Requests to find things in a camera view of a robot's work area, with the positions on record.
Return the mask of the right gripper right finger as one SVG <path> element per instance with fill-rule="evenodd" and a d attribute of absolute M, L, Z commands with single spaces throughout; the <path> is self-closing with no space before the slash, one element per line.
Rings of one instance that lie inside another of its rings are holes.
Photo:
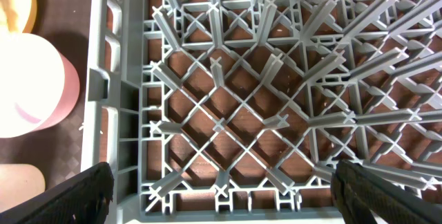
<path fill-rule="evenodd" d="M 331 177 L 333 202 L 346 223 L 440 223 L 441 208 L 387 182 L 362 166 L 341 160 Z"/>

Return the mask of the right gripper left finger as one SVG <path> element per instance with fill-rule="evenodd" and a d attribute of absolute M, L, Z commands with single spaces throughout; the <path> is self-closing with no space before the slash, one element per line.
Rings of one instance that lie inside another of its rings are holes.
<path fill-rule="evenodd" d="M 99 162 L 48 191 L 1 213 L 2 224 L 104 223 L 113 201 L 114 178 Z"/>

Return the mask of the pink white bowl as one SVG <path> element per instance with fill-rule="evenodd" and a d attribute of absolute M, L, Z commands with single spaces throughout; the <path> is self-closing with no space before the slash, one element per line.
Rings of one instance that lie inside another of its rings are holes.
<path fill-rule="evenodd" d="M 77 103 L 78 73 L 48 40 L 33 34 L 1 37 L 1 137 L 47 129 Z"/>

